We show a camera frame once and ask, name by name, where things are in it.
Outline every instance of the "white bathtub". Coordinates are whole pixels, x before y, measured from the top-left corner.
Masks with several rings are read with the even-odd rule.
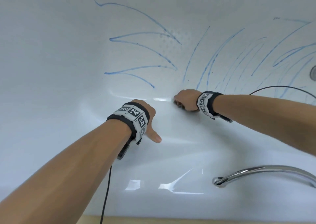
[[[143,99],[156,109],[162,143],[144,138],[114,162],[105,215],[316,222],[316,189],[292,176],[212,184],[257,165],[316,175],[313,156],[172,103],[184,88],[249,94],[290,85],[315,94],[315,5],[0,0],[0,200],[120,105]],[[256,94],[316,103],[285,88]],[[107,178],[85,214],[101,214]]]

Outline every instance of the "wooden surface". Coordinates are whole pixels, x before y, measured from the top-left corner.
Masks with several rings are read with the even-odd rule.
[[[99,224],[99,216],[82,216],[77,224]],[[184,219],[165,219],[165,218],[133,218],[133,217],[104,217],[104,224],[157,224],[157,223],[167,223],[167,224],[259,224],[267,222],[235,222],[235,221],[216,221],[216,220],[184,220]]]

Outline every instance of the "skin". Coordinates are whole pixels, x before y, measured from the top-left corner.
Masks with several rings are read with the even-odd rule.
[[[175,102],[197,110],[197,90],[182,90]],[[149,112],[146,134],[161,142],[152,129],[156,112]],[[316,107],[288,100],[250,95],[220,95],[215,112],[253,130],[316,155]],[[75,224],[131,135],[119,120],[109,120],[67,147],[0,202],[0,223]]]
[[[198,109],[200,91],[187,89],[175,95],[177,105]],[[255,95],[219,95],[213,110],[257,132],[316,155],[316,107],[290,100]]]
[[[151,126],[155,109],[133,102],[149,112],[147,136],[161,142]],[[74,142],[0,202],[0,223],[77,223],[131,134],[124,122],[108,120]]]

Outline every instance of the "wristband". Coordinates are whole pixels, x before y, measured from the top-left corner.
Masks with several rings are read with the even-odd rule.
[[[122,159],[132,140],[135,139],[136,144],[140,144],[150,119],[149,112],[139,103],[128,102],[111,114],[107,120],[109,119],[117,119],[126,123],[132,131],[130,138],[118,154],[118,159]]]
[[[230,118],[227,118],[219,113],[216,113],[213,109],[213,102],[216,97],[219,95],[223,95],[221,93],[216,93],[212,91],[203,92],[199,98],[197,99],[197,106],[201,112],[203,112],[206,116],[211,119],[222,118],[227,122],[232,122]]]

